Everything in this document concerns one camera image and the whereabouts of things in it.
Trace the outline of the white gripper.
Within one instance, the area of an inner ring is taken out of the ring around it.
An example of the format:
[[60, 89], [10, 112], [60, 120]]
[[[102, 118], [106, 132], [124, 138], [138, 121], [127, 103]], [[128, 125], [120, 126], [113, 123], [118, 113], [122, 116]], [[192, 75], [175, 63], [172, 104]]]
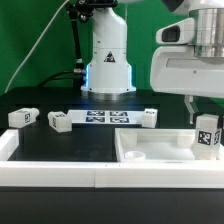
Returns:
[[196, 58], [191, 46], [159, 47], [152, 57], [150, 84], [156, 92], [185, 95], [193, 124], [199, 112], [195, 96], [224, 98], [224, 58]]

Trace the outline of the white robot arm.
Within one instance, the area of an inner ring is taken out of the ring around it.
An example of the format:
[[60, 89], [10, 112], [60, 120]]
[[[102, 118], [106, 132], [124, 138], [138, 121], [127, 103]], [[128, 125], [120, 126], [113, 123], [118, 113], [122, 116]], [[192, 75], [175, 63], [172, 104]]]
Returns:
[[[84, 21], [93, 19], [93, 56], [82, 91], [116, 100], [134, 92], [126, 60], [127, 24], [114, 13], [119, 3], [137, 0], [78, 0]], [[224, 98], [224, 0], [161, 0], [186, 18], [156, 32], [160, 47], [151, 62], [150, 85], [156, 92]]]

